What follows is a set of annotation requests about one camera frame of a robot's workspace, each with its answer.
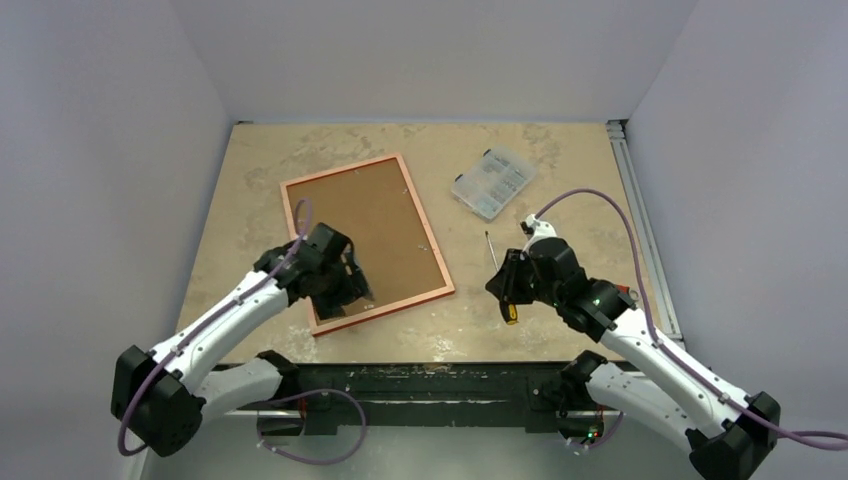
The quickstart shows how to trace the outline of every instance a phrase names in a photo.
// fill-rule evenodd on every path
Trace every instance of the table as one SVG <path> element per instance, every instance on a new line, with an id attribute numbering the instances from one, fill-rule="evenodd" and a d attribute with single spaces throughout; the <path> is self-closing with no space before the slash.
<path id="1" fill-rule="evenodd" d="M 452 197 L 450 186 L 493 145 L 519 153 L 538 174 L 487 224 Z M 485 230 L 501 257 L 524 244 L 518 223 L 566 190 L 593 187 L 626 205 L 602 124 L 236 125 L 177 328 L 230 292 L 262 252 L 291 239 L 281 181 L 395 152 L 407 163 L 456 293 L 318 338 L 310 334 L 301 302 L 257 328 L 224 362 L 244 362 L 268 349 L 293 362 L 568 360 L 585 349 L 620 359 L 569 330 L 544 305 L 519 307 L 520 323 L 505 325 L 497 301 L 483 288 L 495 271 Z M 635 287 L 626 232 L 603 200 L 578 195 L 545 219 L 575 249 L 587 274 Z M 653 305 L 648 274 L 643 276 Z"/>

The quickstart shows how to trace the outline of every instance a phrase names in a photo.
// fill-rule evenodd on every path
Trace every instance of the metal frame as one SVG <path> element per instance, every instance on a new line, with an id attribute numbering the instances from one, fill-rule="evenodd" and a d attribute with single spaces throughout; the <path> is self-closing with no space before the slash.
<path id="1" fill-rule="evenodd" d="M 651 285 L 654 287 L 654 296 L 659 307 L 660 326 L 663 333 L 682 346 L 683 335 L 680 332 L 680 325 L 677 323 L 677 315 L 671 302 L 671 293 L 668 290 L 665 270 L 663 270 L 662 260 L 657 251 L 651 222 L 648 219 L 648 212 L 642 199 L 642 191 L 639 189 L 636 174 L 633 171 L 633 162 L 630 158 L 630 150 L 627 148 L 627 139 L 624 136 L 621 122 L 617 120 L 607 122 L 607 134 L 613 155 L 615 155 L 615 162 L 618 165 L 618 172 L 621 175 L 621 183 L 624 185 L 627 203 L 630 205 L 630 214 L 636 227 L 636 236 L 639 239 L 639 245 L 642 247 L 642 257 L 645 259 Z"/>

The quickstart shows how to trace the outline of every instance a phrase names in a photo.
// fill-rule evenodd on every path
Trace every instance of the clear plastic case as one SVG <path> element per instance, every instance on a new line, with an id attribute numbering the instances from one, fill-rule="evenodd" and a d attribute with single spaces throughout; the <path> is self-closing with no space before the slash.
<path id="1" fill-rule="evenodd" d="M 533 177 L 536 168 L 506 147 L 492 147 L 466 173 L 456 177 L 451 192 L 480 218 L 491 222 Z"/>

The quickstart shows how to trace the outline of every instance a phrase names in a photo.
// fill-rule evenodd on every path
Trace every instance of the screwdriver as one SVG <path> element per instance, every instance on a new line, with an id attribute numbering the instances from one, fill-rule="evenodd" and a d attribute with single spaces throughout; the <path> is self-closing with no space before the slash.
<path id="1" fill-rule="evenodd" d="M 495 247 L 492 246 L 492 239 L 489 237 L 489 231 L 486 230 L 486 243 L 489 244 L 489 251 L 492 253 L 492 263 L 495 264 L 495 273 L 498 271 L 498 258 L 495 256 Z M 503 300 L 498 302 L 501 310 L 501 317 L 507 325 L 515 325 L 518 323 L 518 309 L 511 303 L 506 303 Z"/>

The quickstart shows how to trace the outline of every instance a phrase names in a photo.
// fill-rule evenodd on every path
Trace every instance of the cable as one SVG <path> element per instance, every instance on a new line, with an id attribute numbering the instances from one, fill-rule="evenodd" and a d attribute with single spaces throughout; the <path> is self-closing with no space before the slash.
<path id="1" fill-rule="evenodd" d="M 297 206 L 294 209 L 294 224 L 297 225 L 299 223 L 298 218 L 300 216 L 300 208 L 303 205 L 306 205 L 307 207 L 306 222 L 304 223 L 303 228 L 297 230 L 297 238 L 295 239 L 294 244 L 291 246 L 291 248 L 289 248 L 288 252 L 286 252 L 285 257 L 283 257 L 283 261 L 278 263 L 277 266 L 274 267 L 273 270 L 271 270 L 267 277 L 257 282 L 256 285 L 248 288 L 237 299 L 230 300 L 226 304 L 222 305 L 219 309 L 212 312 L 212 314 L 209 315 L 206 320 L 201 322 L 200 325 L 197 326 L 197 328 L 195 328 L 191 332 L 188 332 L 185 338 L 177 344 L 175 351 L 182 351 L 183 349 L 185 349 L 185 347 L 190 344 L 192 340 L 194 340 L 198 335 L 200 335 L 201 332 L 206 330 L 206 328 L 209 327 L 209 325 L 211 325 L 215 320 L 219 319 L 221 315 L 225 314 L 227 311 L 229 311 L 236 305 L 243 303 L 245 299 L 247 299 L 248 297 L 256 293 L 260 288 L 265 286 L 265 284 L 268 283 L 274 277 L 274 275 L 276 275 L 283 267 L 285 267 L 291 262 L 292 257 L 295 253 L 297 253 L 297 250 L 300 248 L 300 244 L 303 242 L 303 238 L 306 236 L 306 232 L 309 230 L 309 225 L 312 223 L 312 203 L 308 199 L 302 198 L 297 202 Z M 138 408 L 138 404 L 141 401 L 141 397 L 143 397 L 144 394 L 147 393 L 147 389 L 150 388 L 150 385 L 153 383 L 156 377 L 165 369 L 165 367 L 171 362 L 171 360 L 176 357 L 175 351 L 169 352 L 167 355 L 165 355 L 161 362 L 159 362 L 155 367 L 153 367 L 153 370 L 150 371 L 150 374 L 147 375 L 147 378 L 145 378 L 144 381 L 141 382 L 141 385 L 135 391 L 133 398 L 130 400 L 129 405 L 127 405 L 127 409 L 124 411 L 123 417 L 121 417 L 121 427 L 118 430 L 118 452 L 120 452 L 121 455 L 125 457 L 130 457 L 141 453 L 145 448 L 147 448 L 146 444 L 142 444 L 141 446 L 133 450 L 127 448 L 126 436 L 127 430 L 130 426 L 130 419 L 135 413 L 136 408 Z"/>
<path id="2" fill-rule="evenodd" d="M 299 455 L 295 455 L 293 453 L 289 453 L 289 452 L 286 452 L 284 450 L 280 450 L 279 448 L 274 447 L 272 445 L 268 445 L 268 443 L 265 441 L 265 437 L 262 436 L 262 432 L 259 430 L 258 423 L 257 423 L 257 426 L 256 426 L 256 435 L 259 437 L 259 443 L 256 446 L 257 447 L 264 447 L 266 450 L 268 450 L 272 453 L 276 453 L 277 455 L 286 457 L 286 458 L 288 458 L 290 460 L 294 460 L 296 462 L 305 463 L 307 465 L 333 465 L 333 464 L 341 463 L 341 462 L 347 460 L 354 453 L 356 453 L 356 451 L 359 450 L 359 447 L 361 447 L 362 443 L 365 441 L 365 435 L 368 433 L 368 424 L 367 424 L 367 421 L 365 419 L 365 410 L 362 409 L 362 405 L 360 405 L 359 402 L 357 402 L 356 399 L 353 398 L 352 396 L 350 396 L 349 394 L 342 392 L 341 390 L 334 390 L 332 388 L 319 388 L 317 390 L 310 390 L 308 392 L 299 393 L 297 395 L 292 395 L 291 397 L 281 398 L 279 400 L 273 400 L 273 401 L 268 402 L 268 403 L 270 403 L 272 405 L 283 404 L 283 403 L 288 403 L 288 402 L 291 402 L 291 401 L 294 401 L 294 400 L 299 400 L 301 398 L 311 397 L 311 396 L 317 395 L 319 393 L 332 393 L 334 395 L 342 396 L 342 397 L 346 398 L 347 400 L 349 400 L 350 403 L 352 403 L 354 407 L 356 407 L 356 411 L 359 413 L 359 418 L 362 420 L 362 424 L 361 424 L 361 427 L 360 427 L 360 430 L 359 430 L 359 438 L 356 439 L 356 442 L 353 444 L 353 446 L 350 448 L 350 450 L 339 455 L 338 457 L 333 457 L 333 458 L 328 458 L 328 459 L 315 459 L 315 458 L 301 457 Z"/>
<path id="3" fill-rule="evenodd" d="M 572 195 L 576 195 L 578 193 L 591 193 L 592 195 L 596 195 L 598 197 L 603 198 L 607 201 L 612 207 L 618 212 L 618 216 L 621 217 L 621 221 L 624 222 L 624 228 L 627 230 L 627 238 L 630 240 L 630 251 L 633 254 L 633 263 L 636 267 L 636 282 L 639 285 L 639 294 L 642 297 L 642 304 L 645 308 L 645 320 L 647 323 L 647 331 L 651 336 L 651 339 L 654 341 L 656 345 L 660 347 L 660 350 L 678 367 L 683 369 L 689 376 L 694 378 L 698 383 L 704 386 L 707 390 L 712 392 L 717 397 L 722 397 L 724 392 L 721 391 L 718 387 L 711 384 L 709 380 L 700 375 L 695 369 L 686 364 L 683 360 L 681 360 L 674 352 L 671 351 L 668 346 L 666 346 L 663 342 L 659 342 L 659 336 L 657 335 L 656 327 L 654 326 L 654 319 L 651 314 L 651 305 L 648 302 L 648 297 L 645 294 L 645 284 L 642 281 L 642 268 L 639 266 L 639 254 L 636 248 L 636 239 L 633 236 L 633 230 L 630 228 L 630 222 L 627 220 L 627 216 L 624 214 L 624 210 L 612 199 L 609 195 L 595 190 L 593 188 L 577 188 L 574 190 L 570 190 L 568 192 L 563 193 L 562 195 L 551 200 L 547 205 L 542 207 L 539 210 L 539 213 L 536 214 L 536 218 L 540 218 L 545 212 L 550 210 L 551 207 L 556 205 L 560 200 L 568 198 Z M 792 441 L 798 442 L 802 445 L 806 445 L 808 447 L 817 448 L 819 450 L 828 450 L 828 451 L 843 451 L 848 450 L 848 434 L 840 433 L 840 432 L 827 432 L 820 430 L 804 430 L 793 432 L 787 430 L 779 425 L 775 425 L 768 420 L 756 415 L 755 413 L 749 411 L 744 406 L 740 405 L 738 402 L 733 399 L 728 399 L 727 404 L 730 405 L 734 410 L 739 411 L 742 415 L 750 418 L 751 420 L 757 422 L 769 430 L 777 432 L 778 436 L 781 438 L 788 438 Z M 839 442 L 819 442 L 815 440 L 809 440 L 809 438 L 834 438 L 840 440 Z"/>

